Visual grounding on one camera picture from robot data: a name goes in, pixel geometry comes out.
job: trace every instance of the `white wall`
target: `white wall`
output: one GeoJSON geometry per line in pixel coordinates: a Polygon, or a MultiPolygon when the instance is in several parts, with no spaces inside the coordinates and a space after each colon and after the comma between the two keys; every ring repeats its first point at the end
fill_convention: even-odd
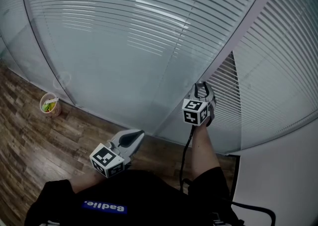
{"type": "MultiPolygon", "coordinates": [[[[234,201],[269,208],[276,226],[310,226],[318,216],[318,119],[274,141],[242,150],[234,201]]],[[[246,226],[270,217],[233,206],[246,226]]]]}

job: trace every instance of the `cable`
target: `cable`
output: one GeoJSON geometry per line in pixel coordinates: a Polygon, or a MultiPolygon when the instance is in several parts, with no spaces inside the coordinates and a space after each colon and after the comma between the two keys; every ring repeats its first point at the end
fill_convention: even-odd
{"type": "Polygon", "coordinates": [[[242,204],[242,203],[238,203],[238,202],[234,202],[234,201],[230,201],[230,200],[227,200],[227,199],[224,199],[224,198],[221,198],[221,197],[216,197],[220,200],[223,200],[227,203],[230,203],[232,205],[235,205],[235,206],[238,206],[240,208],[245,208],[245,209],[250,209],[250,210],[255,210],[255,211],[260,211],[260,212],[263,212],[263,213],[266,213],[270,216],[270,218],[272,219],[272,223],[271,223],[271,226],[275,226],[275,222],[276,222],[276,215],[273,211],[271,211],[270,209],[267,209],[267,208],[261,208],[261,207],[256,207],[256,206],[251,206],[251,205],[245,205],[245,204],[242,204]]]}
{"type": "Polygon", "coordinates": [[[188,146],[189,146],[190,141],[191,141],[191,139],[192,139],[194,130],[195,130],[195,125],[192,125],[188,142],[187,142],[187,144],[185,145],[185,147],[184,147],[184,149],[183,149],[183,154],[182,154],[182,163],[181,163],[181,169],[180,169],[180,174],[179,174],[180,192],[182,192],[182,193],[183,193],[183,182],[184,182],[184,181],[188,181],[188,179],[182,179],[182,173],[183,173],[183,167],[184,167],[184,161],[185,161],[185,154],[186,154],[186,152],[187,152],[188,146]]]}
{"type": "MultiPolygon", "coordinates": [[[[190,144],[190,141],[192,139],[192,136],[193,136],[193,133],[194,133],[194,130],[195,130],[195,126],[192,125],[192,128],[191,128],[191,132],[190,132],[190,136],[189,136],[189,139],[188,139],[188,142],[187,144],[185,145],[184,149],[183,149],[183,154],[182,154],[182,162],[181,162],[181,169],[180,169],[180,174],[179,174],[179,181],[180,181],[180,192],[183,193],[183,183],[186,182],[187,184],[191,184],[192,181],[190,181],[189,179],[185,178],[185,179],[182,179],[182,173],[183,173],[183,167],[184,167],[184,161],[185,161],[185,154],[187,152],[187,149],[189,147],[189,144],[190,144]]],[[[275,226],[275,222],[276,222],[276,215],[273,211],[271,211],[270,209],[267,209],[267,208],[261,208],[261,207],[256,207],[256,206],[251,206],[251,205],[245,205],[245,204],[241,204],[241,203],[237,203],[237,202],[234,202],[234,201],[230,201],[230,200],[227,200],[227,199],[224,199],[224,198],[221,198],[221,197],[215,197],[216,199],[220,199],[222,201],[225,201],[227,203],[230,203],[232,205],[235,205],[235,206],[238,206],[238,207],[241,207],[241,208],[245,208],[245,209],[250,209],[250,210],[255,210],[255,211],[260,211],[260,212],[263,212],[263,213],[266,213],[270,216],[271,220],[272,220],[272,223],[271,223],[271,226],[275,226]]]]}

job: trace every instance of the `blue label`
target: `blue label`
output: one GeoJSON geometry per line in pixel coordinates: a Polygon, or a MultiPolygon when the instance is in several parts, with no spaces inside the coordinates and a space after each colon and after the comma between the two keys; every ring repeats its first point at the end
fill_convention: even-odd
{"type": "Polygon", "coordinates": [[[97,201],[90,201],[86,200],[84,201],[82,208],[86,209],[92,209],[92,210],[98,210],[101,212],[107,212],[107,213],[115,213],[115,214],[127,214],[127,207],[106,203],[106,202],[97,202],[97,201]]]}

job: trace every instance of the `metal frame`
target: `metal frame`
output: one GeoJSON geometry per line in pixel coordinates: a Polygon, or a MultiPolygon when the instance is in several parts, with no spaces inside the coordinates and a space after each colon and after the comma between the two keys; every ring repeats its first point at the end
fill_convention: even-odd
{"type": "Polygon", "coordinates": [[[32,14],[31,5],[30,5],[29,0],[23,0],[23,4],[24,4],[24,7],[25,7],[26,16],[28,17],[31,29],[32,29],[34,37],[35,37],[35,40],[36,40],[36,42],[39,45],[39,48],[40,48],[40,50],[41,50],[41,52],[43,54],[44,59],[46,60],[48,66],[51,69],[53,75],[55,76],[57,82],[60,84],[61,88],[64,90],[66,95],[69,97],[69,99],[72,102],[72,104],[76,105],[75,104],[76,100],[71,96],[71,93],[67,90],[67,88],[62,86],[62,84],[60,83],[59,79],[57,78],[58,77],[58,72],[57,72],[56,68],[54,67],[54,65],[52,63],[48,52],[46,51],[46,48],[45,48],[44,43],[43,43],[43,41],[41,39],[39,30],[37,29],[37,26],[34,23],[34,17],[33,17],[33,14],[32,14]]]}
{"type": "MultiPolygon", "coordinates": [[[[251,5],[250,9],[246,13],[245,17],[238,25],[235,32],[232,34],[230,39],[226,42],[222,50],[218,53],[215,59],[212,61],[210,66],[206,69],[203,75],[199,78],[198,81],[207,81],[212,74],[218,69],[218,67],[223,63],[225,58],[231,53],[233,48],[239,43],[240,39],[245,35],[247,30],[256,20],[260,12],[263,10],[264,6],[266,5],[268,0],[255,0],[254,3],[251,5]]],[[[175,109],[163,120],[163,122],[159,125],[159,127],[154,131],[153,135],[157,136],[168,124],[171,117],[175,116],[179,109],[182,106],[182,102],[175,107],[175,109]]]]}

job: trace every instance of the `black shirt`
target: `black shirt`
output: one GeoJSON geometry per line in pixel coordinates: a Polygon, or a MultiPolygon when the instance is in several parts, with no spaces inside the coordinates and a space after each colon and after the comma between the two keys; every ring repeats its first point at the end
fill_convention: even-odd
{"type": "Polygon", "coordinates": [[[171,221],[178,224],[203,221],[212,225],[217,219],[235,225],[238,219],[231,206],[219,198],[230,198],[219,167],[197,177],[189,186],[188,195],[152,173],[126,170],[77,194],[68,180],[47,182],[29,209],[25,225],[159,224],[171,221]]]}

